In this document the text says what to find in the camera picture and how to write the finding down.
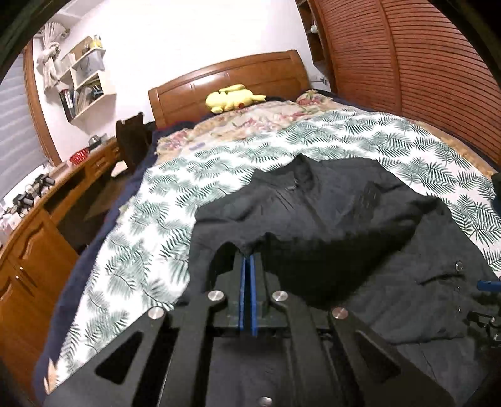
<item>white wall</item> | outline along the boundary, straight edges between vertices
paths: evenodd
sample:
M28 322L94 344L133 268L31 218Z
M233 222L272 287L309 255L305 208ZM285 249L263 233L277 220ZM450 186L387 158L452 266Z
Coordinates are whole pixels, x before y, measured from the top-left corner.
M92 134L114 134L118 119L142 111L145 122L153 121L148 90L207 65L296 49L310 77L321 76L295 0L104 0L72 27L61 54L94 34L107 50L104 63L117 96L88 112L83 130L66 121L56 90L43 94L37 74L42 109L62 160L86 146ZM35 60L40 48L34 45Z

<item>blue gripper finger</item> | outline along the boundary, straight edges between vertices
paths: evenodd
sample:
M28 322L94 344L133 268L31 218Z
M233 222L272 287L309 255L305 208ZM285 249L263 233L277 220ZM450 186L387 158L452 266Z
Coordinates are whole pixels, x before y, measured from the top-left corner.
M476 287L480 291L501 293L501 281L478 280Z

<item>wooden headboard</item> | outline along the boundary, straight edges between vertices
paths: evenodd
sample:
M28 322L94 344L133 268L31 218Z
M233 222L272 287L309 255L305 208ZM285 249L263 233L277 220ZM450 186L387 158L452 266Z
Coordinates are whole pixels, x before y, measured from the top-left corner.
M310 86L296 50L250 55L220 62L173 79L148 92L157 128L199 121L209 113L210 92L243 83L257 95L293 99Z

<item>desk drawer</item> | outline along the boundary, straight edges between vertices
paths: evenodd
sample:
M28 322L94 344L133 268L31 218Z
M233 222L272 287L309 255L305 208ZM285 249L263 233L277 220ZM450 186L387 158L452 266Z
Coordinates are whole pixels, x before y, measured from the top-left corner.
M94 161L92 164L90 164L89 167L89 172L90 176L98 178L101 176L101 174L105 171L105 169L108 167L109 160L108 157L103 155L102 157L99 157L96 161Z
M120 161L121 158L120 158L120 147L119 146L115 146L111 149L111 157L112 157L112 162L115 162L115 161Z

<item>red basket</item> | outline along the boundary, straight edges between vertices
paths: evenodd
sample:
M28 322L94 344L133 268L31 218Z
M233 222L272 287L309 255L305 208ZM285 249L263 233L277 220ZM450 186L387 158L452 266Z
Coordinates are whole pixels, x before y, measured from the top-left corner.
M89 148L85 147L85 148L82 148L80 151L77 151L75 154L73 154L70 157L70 161L72 164L78 165L78 164L84 162L88 156L89 156Z

